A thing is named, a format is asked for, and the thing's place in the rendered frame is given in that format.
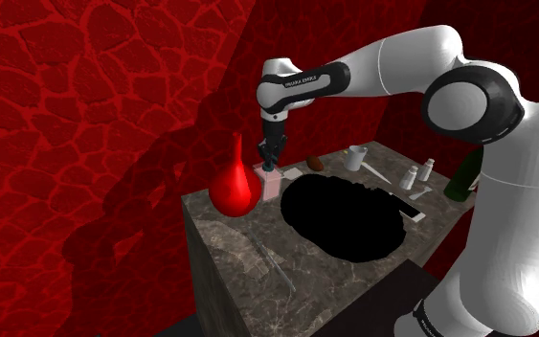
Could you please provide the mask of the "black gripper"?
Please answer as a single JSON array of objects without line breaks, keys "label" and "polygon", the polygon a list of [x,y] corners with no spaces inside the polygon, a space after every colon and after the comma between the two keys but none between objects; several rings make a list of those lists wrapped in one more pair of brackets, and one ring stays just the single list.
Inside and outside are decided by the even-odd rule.
[{"label": "black gripper", "polygon": [[274,146],[272,150],[272,162],[276,165],[279,161],[279,157],[287,142],[285,123],[286,120],[277,121],[273,119],[262,119],[261,125],[264,140],[258,144],[258,153],[265,165],[271,163],[270,146]]}]

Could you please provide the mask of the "white shaker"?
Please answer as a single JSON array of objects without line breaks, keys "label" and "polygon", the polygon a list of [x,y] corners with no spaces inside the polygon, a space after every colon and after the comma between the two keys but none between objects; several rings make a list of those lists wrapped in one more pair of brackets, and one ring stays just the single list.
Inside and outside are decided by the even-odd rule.
[{"label": "white shaker", "polygon": [[422,182],[426,182],[429,179],[430,174],[433,170],[434,163],[435,163],[435,160],[432,158],[429,158],[418,170],[416,174],[416,179]]},{"label": "white shaker", "polygon": [[416,178],[417,171],[418,171],[417,166],[411,166],[404,173],[404,175],[402,176],[402,178],[400,179],[400,182],[399,182],[399,187],[402,190],[409,191],[412,188],[412,186],[414,184],[414,181],[415,181],[415,178]]}]

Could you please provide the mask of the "red round long-necked vase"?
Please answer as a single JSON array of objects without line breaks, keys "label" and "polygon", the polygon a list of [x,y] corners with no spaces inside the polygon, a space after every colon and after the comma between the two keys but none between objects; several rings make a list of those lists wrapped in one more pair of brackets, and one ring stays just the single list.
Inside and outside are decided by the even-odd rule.
[{"label": "red round long-necked vase", "polygon": [[209,185],[209,197],[222,214],[240,217],[258,203],[261,182],[251,167],[242,162],[242,136],[235,132],[232,160],[221,168]]}]

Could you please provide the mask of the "dark green bottle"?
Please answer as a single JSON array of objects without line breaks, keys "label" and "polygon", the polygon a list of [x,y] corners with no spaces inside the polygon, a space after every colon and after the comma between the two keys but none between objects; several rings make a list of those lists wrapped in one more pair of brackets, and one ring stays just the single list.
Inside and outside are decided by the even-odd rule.
[{"label": "dark green bottle", "polygon": [[452,176],[443,193],[453,201],[465,201],[478,180],[483,162],[483,147],[480,146],[468,153]]}]

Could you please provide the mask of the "white cup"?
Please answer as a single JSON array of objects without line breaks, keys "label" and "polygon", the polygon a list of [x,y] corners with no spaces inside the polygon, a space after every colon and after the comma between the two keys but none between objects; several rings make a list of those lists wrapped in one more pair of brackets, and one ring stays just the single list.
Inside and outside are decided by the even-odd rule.
[{"label": "white cup", "polygon": [[365,146],[349,146],[346,150],[344,167],[349,171],[358,171],[366,156],[368,149]]}]

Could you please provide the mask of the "pink clear dark-capped bottle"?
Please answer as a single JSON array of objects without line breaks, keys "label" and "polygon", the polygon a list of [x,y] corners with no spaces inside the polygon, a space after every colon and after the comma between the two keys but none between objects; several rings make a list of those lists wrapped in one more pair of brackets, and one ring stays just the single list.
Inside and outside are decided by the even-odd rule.
[{"label": "pink clear dark-capped bottle", "polygon": [[280,195],[282,174],[277,166],[271,171],[265,171],[262,163],[253,165],[255,174],[262,184],[261,200],[263,202],[274,199]]}]

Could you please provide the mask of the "white knife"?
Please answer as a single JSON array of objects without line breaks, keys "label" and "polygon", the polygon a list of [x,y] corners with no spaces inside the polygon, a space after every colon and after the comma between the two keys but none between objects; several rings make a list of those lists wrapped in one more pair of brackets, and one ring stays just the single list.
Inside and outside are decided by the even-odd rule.
[{"label": "white knife", "polygon": [[392,182],[386,178],[383,174],[381,174],[379,171],[377,171],[375,168],[373,168],[372,166],[370,166],[368,163],[366,162],[361,162],[361,166],[365,169],[367,169],[369,172],[371,172],[372,174],[374,174],[376,177],[378,177],[379,179],[383,180],[384,182],[388,183],[388,184],[391,184]]}]

